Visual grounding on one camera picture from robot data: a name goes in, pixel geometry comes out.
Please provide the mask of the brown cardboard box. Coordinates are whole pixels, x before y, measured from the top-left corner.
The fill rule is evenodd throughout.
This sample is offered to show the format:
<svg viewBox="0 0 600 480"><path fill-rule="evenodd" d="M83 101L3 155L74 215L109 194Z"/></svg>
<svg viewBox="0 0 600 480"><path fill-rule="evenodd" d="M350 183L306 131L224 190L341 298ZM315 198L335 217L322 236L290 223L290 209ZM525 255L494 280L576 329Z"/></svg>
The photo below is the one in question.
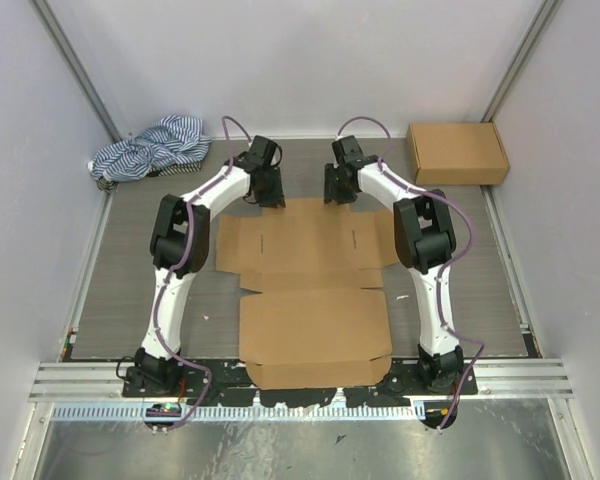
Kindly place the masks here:
<svg viewBox="0 0 600 480"><path fill-rule="evenodd" d="M495 124L412 123L406 136L419 185L493 186L509 172Z"/></svg>
<svg viewBox="0 0 600 480"><path fill-rule="evenodd" d="M239 358L263 390L370 386L392 355L382 268L395 264L393 215L291 199L223 215L216 268L240 277Z"/></svg>

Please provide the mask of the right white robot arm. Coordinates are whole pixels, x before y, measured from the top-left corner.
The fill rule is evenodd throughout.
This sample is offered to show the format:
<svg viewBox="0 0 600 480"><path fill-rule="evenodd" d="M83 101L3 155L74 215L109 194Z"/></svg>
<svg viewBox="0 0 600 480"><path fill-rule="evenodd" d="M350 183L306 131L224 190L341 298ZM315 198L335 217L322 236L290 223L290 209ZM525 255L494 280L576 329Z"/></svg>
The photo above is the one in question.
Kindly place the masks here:
<svg viewBox="0 0 600 480"><path fill-rule="evenodd" d="M420 338L416 371L422 387L442 394L464 370L460 340L452 334L450 265L456 236L450 203L440 190L417 187L377 155L366 155L350 135L332 142L335 161L324 168L324 202L349 204L360 193L392 213L397 258L416 290Z"/></svg>

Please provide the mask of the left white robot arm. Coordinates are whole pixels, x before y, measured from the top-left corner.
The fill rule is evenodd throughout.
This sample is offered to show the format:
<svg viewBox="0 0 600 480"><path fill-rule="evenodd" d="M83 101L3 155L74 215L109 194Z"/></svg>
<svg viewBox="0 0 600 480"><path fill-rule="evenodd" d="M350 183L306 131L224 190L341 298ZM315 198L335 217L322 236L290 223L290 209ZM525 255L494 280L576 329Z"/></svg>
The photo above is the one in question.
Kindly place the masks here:
<svg viewBox="0 0 600 480"><path fill-rule="evenodd" d="M190 287L209 255L211 222L249 196L260 207L285 207L281 159L278 143L256 136L202 186L161 199L150 240L156 282L150 324L131 370L142 388L167 397L180 387L181 324Z"/></svg>

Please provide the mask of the folded brown cardboard box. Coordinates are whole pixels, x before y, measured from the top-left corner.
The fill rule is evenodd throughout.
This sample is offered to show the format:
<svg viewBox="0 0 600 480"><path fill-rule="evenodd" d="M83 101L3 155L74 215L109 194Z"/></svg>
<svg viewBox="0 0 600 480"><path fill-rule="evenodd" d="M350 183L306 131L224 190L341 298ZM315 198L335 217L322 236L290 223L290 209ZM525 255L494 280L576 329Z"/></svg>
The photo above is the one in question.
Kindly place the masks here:
<svg viewBox="0 0 600 480"><path fill-rule="evenodd" d="M495 124L412 123L406 136L419 185L493 186L509 172Z"/></svg>

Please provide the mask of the blue striped cloth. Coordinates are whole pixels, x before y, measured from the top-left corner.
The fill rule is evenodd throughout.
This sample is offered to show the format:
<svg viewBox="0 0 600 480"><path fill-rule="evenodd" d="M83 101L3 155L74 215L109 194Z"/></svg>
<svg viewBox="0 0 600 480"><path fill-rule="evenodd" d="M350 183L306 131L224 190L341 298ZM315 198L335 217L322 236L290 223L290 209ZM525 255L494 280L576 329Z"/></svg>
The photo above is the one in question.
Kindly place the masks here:
<svg viewBox="0 0 600 480"><path fill-rule="evenodd" d="M134 137L102 148L87 169L99 189L110 191L146 177L196 172L211 143L201 119L169 115Z"/></svg>

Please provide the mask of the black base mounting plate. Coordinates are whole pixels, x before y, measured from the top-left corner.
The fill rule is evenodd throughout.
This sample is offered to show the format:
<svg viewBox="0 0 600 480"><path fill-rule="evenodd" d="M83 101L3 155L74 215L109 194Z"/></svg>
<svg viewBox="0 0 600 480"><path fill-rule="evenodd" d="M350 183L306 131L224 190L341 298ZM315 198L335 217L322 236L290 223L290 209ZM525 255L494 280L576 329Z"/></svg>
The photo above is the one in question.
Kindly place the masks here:
<svg viewBox="0 0 600 480"><path fill-rule="evenodd" d="M194 404L200 395L201 402L207 406L250 407L260 403L265 408L273 408L278 404L288 408L309 407L317 405L326 407L336 401L336 397L344 397L348 408L398 407L409 406L413 396L451 396L459 391L463 395L478 393L475 375L470 373L464 382L459 374L453 377L436 379L427 386L420 377L416 363L404 357L395 357L388 374L372 386L303 388L261 390L249 378L246 367L236 358L199 359L197 361L211 371L211 377L205 373L183 367L175 384L169 388L161 388L147 380L143 380L134 366L123 380L122 396L124 398L167 398L178 397L188 405Z"/></svg>

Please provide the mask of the aluminium front rail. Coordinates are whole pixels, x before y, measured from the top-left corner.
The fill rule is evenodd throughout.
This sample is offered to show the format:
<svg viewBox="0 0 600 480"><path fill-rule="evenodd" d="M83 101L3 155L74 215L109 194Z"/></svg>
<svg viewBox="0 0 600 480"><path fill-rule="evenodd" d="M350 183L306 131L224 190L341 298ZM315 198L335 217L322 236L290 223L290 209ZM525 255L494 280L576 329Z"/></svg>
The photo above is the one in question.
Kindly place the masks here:
<svg viewBox="0 0 600 480"><path fill-rule="evenodd" d="M472 379L485 398L572 398L563 362L546 358L484 358L473 365ZM92 401L118 399L122 380L111 362L42 363L29 400Z"/></svg>

